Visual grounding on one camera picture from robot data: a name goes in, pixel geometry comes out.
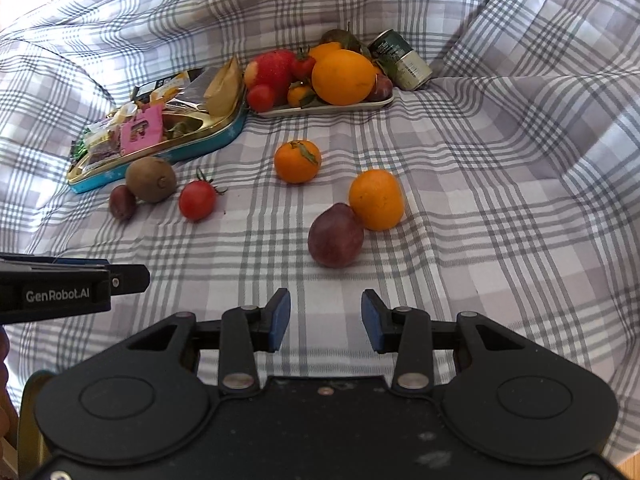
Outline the mandarin with leaf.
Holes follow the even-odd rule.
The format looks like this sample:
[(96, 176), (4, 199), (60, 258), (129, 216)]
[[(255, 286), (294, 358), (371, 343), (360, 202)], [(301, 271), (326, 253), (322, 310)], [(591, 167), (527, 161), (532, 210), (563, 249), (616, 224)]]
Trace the mandarin with leaf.
[(311, 181), (321, 167), (318, 146), (308, 140), (283, 143), (273, 156), (274, 170), (286, 183), (302, 184)]

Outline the purple plum right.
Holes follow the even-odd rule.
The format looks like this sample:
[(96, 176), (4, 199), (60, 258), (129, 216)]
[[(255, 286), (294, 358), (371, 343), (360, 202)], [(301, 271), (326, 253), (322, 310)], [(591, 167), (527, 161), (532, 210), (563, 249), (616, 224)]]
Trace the purple plum right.
[(358, 258), (363, 239), (363, 227), (352, 208), (337, 203), (312, 222), (308, 233), (308, 250), (316, 263), (341, 269)]

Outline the small purple plum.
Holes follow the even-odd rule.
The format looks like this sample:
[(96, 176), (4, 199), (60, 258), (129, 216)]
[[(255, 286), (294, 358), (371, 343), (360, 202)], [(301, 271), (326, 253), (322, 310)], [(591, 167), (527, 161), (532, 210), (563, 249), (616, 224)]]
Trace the small purple plum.
[(108, 210), (118, 221), (128, 221), (136, 212), (137, 199), (127, 185), (113, 188), (108, 200)]

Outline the red cherry tomato with stem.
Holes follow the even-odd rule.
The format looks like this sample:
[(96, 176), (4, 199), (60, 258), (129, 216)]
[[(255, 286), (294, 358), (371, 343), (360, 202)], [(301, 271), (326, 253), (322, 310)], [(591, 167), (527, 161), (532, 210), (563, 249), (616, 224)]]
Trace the red cherry tomato with stem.
[(200, 222), (209, 217), (216, 206), (218, 196), (223, 196), (228, 188), (216, 186), (201, 168), (196, 170), (196, 179), (182, 189), (178, 206), (183, 218), (192, 222)]

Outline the brown kiwi on cloth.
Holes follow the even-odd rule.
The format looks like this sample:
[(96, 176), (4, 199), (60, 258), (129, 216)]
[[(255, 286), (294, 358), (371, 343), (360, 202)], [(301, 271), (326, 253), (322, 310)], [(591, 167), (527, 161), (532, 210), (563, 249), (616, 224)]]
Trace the brown kiwi on cloth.
[(177, 189), (177, 177), (166, 160), (143, 157), (126, 170), (126, 185), (139, 200), (156, 204), (166, 200)]

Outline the gold metal tray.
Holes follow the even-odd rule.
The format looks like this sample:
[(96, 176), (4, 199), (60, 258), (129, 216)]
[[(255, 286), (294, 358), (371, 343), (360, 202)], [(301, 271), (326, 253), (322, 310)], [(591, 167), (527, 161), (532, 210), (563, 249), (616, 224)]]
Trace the gold metal tray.
[(28, 378), (23, 390), (17, 429), (17, 472), (20, 479), (27, 479), (51, 457), (36, 422), (35, 407), (38, 394), (54, 376), (48, 370), (38, 370)]

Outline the pink snack packet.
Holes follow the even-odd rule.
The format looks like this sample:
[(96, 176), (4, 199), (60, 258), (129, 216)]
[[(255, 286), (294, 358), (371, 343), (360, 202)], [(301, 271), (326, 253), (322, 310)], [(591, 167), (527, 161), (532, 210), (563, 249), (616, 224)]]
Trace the pink snack packet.
[(134, 118), (120, 128), (120, 154), (130, 155), (137, 151), (152, 148), (163, 140), (163, 104), (150, 105), (139, 110)]

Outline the grey plaid cloth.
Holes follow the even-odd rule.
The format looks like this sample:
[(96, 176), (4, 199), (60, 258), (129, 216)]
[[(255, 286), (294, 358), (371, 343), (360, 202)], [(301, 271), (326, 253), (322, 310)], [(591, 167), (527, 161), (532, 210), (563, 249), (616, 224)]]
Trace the grey plaid cloth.
[[(70, 144), (135, 86), (337, 27), (365, 42), (396, 30), (432, 80), (377, 112), (248, 116), (176, 167), (229, 189), (201, 223), (175, 200), (120, 223), (109, 188), (68, 187)], [(309, 182), (274, 170), (293, 140), (320, 150)], [(363, 228), (349, 266), (316, 263), (312, 222), (370, 169), (399, 181), (401, 222)], [(293, 317), (262, 374), (386, 373), (359, 316), (373, 288), (438, 320), (482, 312), (600, 375), (620, 404), (605, 449), (619, 463), (639, 448), (639, 0), (1, 0), (1, 247), (141, 262), (152, 278), (106, 313), (11, 326), (13, 399), (37, 370), (172, 312), (216, 318), (279, 287)]]

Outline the small red tomato on plate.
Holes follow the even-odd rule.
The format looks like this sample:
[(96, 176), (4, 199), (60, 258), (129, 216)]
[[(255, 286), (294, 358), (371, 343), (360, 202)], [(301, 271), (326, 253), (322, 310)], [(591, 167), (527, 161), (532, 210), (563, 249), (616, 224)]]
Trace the small red tomato on plate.
[(248, 106), (256, 113), (265, 113), (276, 104), (276, 94), (265, 84), (256, 84), (246, 95)]

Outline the silver foil snack packet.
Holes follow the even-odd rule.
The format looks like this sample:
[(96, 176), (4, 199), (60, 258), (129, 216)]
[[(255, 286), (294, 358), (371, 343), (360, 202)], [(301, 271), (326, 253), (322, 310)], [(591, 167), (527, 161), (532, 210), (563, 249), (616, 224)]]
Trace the silver foil snack packet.
[(218, 67), (216, 66), (189, 70), (190, 82), (169, 100), (167, 105), (205, 112), (206, 99), (204, 94), (217, 72)]

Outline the small mandarin on plate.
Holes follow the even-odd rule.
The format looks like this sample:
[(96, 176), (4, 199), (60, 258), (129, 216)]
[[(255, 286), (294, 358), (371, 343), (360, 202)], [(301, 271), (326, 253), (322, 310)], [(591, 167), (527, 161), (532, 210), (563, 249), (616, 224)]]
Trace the small mandarin on plate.
[(290, 107), (304, 108), (314, 102), (316, 94), (309, 84), (303, 84), (302, 82), (297, 81), (294, 82), (294, 84), (291, 84), (290, 88), (288, 88), (288, 95), (286, 98), (288, 99), (288, 105)]

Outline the plum on plate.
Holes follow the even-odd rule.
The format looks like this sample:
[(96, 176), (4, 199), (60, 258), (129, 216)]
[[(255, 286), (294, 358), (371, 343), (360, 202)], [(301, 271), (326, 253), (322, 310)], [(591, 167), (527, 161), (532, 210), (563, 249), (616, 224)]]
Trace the plum on plate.
[(394, 84), (384, 74), (377, 74), (375, 83), (369, 93), (367, 100), (370, 102), (381, 102), (389, 99), (393, 95)]

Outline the green drink can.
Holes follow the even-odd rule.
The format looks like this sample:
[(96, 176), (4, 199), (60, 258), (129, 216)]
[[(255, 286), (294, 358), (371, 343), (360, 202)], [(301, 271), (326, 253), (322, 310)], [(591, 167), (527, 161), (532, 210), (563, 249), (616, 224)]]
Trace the green drink can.
[(402, 90), (419, 89), (433, 76), (431, 67), (399, 32), (384, 30), (368, 45), (372, 58)]

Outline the red apple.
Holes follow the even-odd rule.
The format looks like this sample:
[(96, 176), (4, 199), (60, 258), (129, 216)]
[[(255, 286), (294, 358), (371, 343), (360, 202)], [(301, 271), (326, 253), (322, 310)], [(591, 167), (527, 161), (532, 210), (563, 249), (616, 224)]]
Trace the red apple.
[(244, 84), (250, 90), (263, 84), (274, 92), (277, 104), (286, 101), (292, 84), (292, 65), (296, 54), (291, 50), (272, 50), (253, 58), (244, 70)]

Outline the back mandarin on plate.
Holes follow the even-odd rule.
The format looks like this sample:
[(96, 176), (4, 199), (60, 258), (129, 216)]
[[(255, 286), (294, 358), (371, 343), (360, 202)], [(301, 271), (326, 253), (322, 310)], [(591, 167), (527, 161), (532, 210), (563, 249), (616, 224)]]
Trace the back mandarin on plate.
[(308, 51), (308, 55), (319, 63), (329, 54), (342, 49), (343, 46), (338, 41), (325, 42), (324, 44), (318, 44), (318, 46), (312, 47)]

